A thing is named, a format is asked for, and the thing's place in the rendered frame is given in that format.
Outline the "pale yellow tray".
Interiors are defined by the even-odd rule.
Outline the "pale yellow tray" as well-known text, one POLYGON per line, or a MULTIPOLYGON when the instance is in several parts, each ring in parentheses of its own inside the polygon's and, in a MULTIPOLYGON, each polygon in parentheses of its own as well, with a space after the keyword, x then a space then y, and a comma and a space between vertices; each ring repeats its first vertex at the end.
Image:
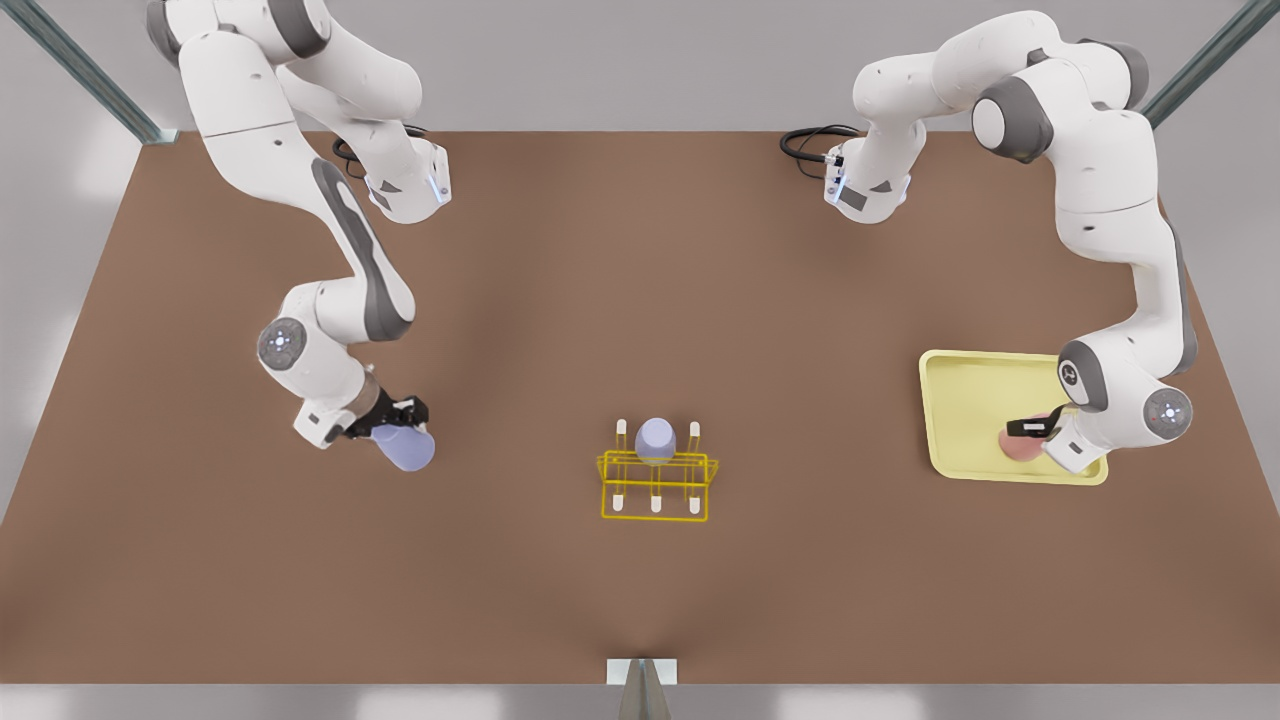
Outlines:
POLYGON ((1108 477, 1105 457, 1071 474, 1041 455, 1007 457, 997 432, 1005 423, 1048 413, 1068 401, 1057 357, 1038 354, 931 350, 919 361, 931 461, 942 475, 966 480, 1098 486, 1108 477))

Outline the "silver frame post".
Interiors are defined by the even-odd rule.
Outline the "silver frame post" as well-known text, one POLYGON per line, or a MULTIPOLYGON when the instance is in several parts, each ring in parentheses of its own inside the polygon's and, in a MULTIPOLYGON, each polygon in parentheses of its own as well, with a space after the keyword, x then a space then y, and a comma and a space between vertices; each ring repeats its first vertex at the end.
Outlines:
POLYGON ((159 127, 36 0, 0 0, 0 9, 141 143, 177 141, 179 131, 159 127))
POLYGON ((1276 14, 1280 0, 1247 3, 1174 74, 1140 113, 1158 128, 1276 14))
POLYGON ((678 682, 676 659, 608 659, 605 684, 622 685, 618 720, 671 720, 666 687, 678 682))

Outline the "lavender cup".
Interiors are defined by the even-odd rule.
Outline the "lavender cup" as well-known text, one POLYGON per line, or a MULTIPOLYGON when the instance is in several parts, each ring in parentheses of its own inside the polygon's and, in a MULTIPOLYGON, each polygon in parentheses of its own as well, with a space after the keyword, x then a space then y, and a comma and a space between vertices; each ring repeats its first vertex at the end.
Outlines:
POLYGON ((371 438, 402 471, 421 470, 435 455, 435 439, 424 427, 379 425, 372 428, 371 438))
POLYGON ((645 464, 663 465, 669 462, 675 457, 676 447, 675 428, 663 418, 652 418, 637 429, 635 452, 645 464))

